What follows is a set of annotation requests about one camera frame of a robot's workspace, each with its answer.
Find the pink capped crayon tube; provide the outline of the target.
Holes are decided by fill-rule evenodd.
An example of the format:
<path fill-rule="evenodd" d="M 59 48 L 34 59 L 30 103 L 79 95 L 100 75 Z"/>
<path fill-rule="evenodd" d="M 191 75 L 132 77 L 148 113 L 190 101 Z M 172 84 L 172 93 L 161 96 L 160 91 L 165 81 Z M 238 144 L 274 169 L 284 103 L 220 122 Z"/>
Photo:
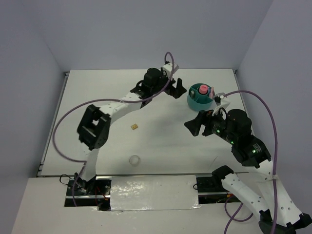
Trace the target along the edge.
<path fill-rule="evenodd" d="M 205 85 L 205 84 L 200 85 L 200 87 L 198 88 L 198 92 L 199 92 L 201 95 L 206 95 L 206 94 L 208 94 L 208 92 L 209 92 L 209 86 L 207 86 L 207 85 Z"/>

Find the yellow eraser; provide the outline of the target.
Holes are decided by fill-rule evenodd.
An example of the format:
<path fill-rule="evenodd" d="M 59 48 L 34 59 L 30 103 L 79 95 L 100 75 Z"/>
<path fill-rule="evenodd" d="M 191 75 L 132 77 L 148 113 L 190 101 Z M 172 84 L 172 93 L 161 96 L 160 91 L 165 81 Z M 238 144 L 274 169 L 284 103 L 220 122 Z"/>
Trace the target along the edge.
<path fill-rule="evenodd" d="M 138 128 L 138 125 L 137 125 L 137 124 L 133 124 L 133 125 L 131 126 L 131 128 L 132 128 L 132 130 L 137 129 L 137 128 Z"/>

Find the clear tape roll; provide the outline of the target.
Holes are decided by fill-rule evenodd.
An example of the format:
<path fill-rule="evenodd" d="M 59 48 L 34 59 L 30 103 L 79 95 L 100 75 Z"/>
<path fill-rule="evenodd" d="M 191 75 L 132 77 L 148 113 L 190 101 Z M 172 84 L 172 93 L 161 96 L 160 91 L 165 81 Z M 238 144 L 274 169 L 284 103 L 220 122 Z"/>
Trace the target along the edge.
<path fill-rule="evenodd" d="M 140 162 L 141 162 L 141 159 L 140 159 L 140 157 L 137 156 L 137 155 L 132 155 L 132 156 L 129 158 L 129 163 L 130 163 L 130 165 L 132 165 L 132 166 L 134 166 L 134 167 L 138 166 L 138 165 L 140 164 Z"/>

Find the pink correction tape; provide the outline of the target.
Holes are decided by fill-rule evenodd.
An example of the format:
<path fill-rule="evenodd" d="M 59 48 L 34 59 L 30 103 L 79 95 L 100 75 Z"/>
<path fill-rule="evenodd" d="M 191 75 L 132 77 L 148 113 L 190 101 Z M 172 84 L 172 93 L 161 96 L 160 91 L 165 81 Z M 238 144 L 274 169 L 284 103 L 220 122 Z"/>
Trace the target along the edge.
<path fill-rule="evenodd" d="M 214 99 L 214 96 L 215 96 L 214 87 L 210 87 L 209 98 Z"/>

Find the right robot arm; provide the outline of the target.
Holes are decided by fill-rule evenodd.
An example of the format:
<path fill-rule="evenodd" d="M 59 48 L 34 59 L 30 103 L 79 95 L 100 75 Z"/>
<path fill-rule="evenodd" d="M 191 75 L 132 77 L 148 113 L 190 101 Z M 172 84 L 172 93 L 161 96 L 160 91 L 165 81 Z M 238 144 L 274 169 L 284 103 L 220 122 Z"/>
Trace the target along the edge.
<path fill-rule="evenodd" d="M 212 110 L 200 111 L 184 125 L 193 136 L 204 126 L 203 136 L 215 134 L 231 144 L 232 154 L 246 167 L 261 194 L 249 188 L 228 166 L 212 172 L 212 186 L 218 191 L 229 191 L 247 206 L 262 233 L 294 234 L 312 223 L 310 215 L 296 207 L 280 179 L 273 175 L 271 155 L 265 144 L 252 134 L 252 121 L 245 111 L 232 109 L 225 118 Z"/>

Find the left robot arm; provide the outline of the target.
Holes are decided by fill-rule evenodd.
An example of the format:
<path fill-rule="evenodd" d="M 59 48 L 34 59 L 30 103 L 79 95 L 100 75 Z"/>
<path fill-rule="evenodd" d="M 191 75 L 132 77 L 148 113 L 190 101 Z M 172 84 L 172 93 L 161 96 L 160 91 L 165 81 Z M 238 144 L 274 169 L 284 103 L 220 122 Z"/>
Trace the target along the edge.
<path fill-rule="evenodd" d="M 160 69 L 149 68 L 143 80 L 121 100 L 100 107 L 91 104 L 87 107 L 78 126 L 79 140 L 86 146 L 86 163 L 77 179 L 78 189 L 84 194 L 91 194 L 96 187 L 96 163 L 99 149 L 106 143 L 110 126 L 123 116 L 148 105 L 153 96 L 160 92 L 180 98 L 186 89 L 182 79 L 174 80 L 173 74 L 179 69 L 177 64 L 167 63 Z"/>

